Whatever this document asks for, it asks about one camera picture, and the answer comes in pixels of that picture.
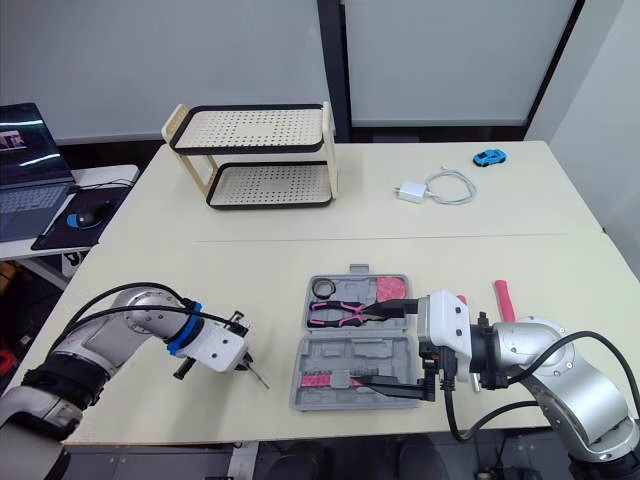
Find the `white wall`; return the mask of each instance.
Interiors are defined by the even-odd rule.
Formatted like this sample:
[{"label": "white wall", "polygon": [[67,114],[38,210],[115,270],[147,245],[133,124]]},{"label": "white wall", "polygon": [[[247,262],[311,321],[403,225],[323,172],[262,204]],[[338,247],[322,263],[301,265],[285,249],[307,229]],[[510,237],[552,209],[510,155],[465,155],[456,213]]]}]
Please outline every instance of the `white wall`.
[{"label": "white wall", "polygon": [[522,125],[575,0],[344,0],[354,126]]},{"label": "white wall", "polygon": [[640,278],[639,48],[640,2],[625,0],[549,145]]},{"label": "white wall", "polygon": [[623,0],[586,0],[525,140],[551,142],[620,11]]},{"label": "white wall", "polygon": [[323,100],[316,0],[0,0],[0,103],[36,102],[61,143],[159,138],[178,103]]}]

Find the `laptop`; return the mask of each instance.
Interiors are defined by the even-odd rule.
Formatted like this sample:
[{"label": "laptop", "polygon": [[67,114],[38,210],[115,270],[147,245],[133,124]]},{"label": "laptop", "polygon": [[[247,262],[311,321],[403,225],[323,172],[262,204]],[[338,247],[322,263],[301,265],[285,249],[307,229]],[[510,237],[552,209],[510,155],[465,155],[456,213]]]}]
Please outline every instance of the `laptop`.
[{"label": "laptop", "polygon": [[73,184],[36,105],[0,106],[0,242],[42,233]]}]

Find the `laptop keyboard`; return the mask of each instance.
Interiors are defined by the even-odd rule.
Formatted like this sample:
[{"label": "laptop keyboard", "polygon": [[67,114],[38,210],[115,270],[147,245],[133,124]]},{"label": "laptop keyboard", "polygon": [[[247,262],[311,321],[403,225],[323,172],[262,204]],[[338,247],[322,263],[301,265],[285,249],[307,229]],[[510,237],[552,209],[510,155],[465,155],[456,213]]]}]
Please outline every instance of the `laptop keyboard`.
[{"label": "laptop keyboard", "polygon": [[0,214],[51,208],[67,185],[0,193]]}]

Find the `gray tool case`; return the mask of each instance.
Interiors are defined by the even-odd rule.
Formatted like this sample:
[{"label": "gray tool case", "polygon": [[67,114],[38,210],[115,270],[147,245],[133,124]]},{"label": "gray tool case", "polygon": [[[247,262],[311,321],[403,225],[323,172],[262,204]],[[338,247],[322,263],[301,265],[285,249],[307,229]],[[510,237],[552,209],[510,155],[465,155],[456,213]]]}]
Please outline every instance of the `gray tool case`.
[{"label": "gray tool case", "polygon": [[[393,375],[401,383],[415,383],[415,341],[406,333],[409,319],[390,318],[383,322],[369,321],[360,327],[310,328],[308,321],[338,320],[351,315],[339,310],[311,311],[312,302],[340,300],[370,305],[376,302],[377,279],[394,277],[404,282],[405,297],[410,298],[409,282],[404,275],[373,275],[368,266],[352,266],[351,274],[318,275],[311,278],[305,299],[304,324],[309,330],[300,342],[291,385],[291,407],[296,410],[357,410],[413,408],[417,401],[386,397],[366,387],[353,386],[354,375]],[[335,284],[330,298],[313,293],[318,279]],[[303,375],[324,375],[329,386],[303,387]]]}]

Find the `blue toy car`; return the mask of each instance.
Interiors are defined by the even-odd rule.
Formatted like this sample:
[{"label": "blue toy car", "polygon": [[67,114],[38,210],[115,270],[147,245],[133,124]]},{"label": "blue toy car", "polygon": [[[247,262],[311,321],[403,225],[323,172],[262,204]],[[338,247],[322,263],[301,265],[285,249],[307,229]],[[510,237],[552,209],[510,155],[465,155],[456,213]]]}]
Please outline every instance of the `blue toy car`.
[{"label": "blue toy car", "polygon": [[507,155],[502,150],[485,150],[473,157],[473,163],[479,167],[488,167],[494,163],[502,163],[507,159]]}]

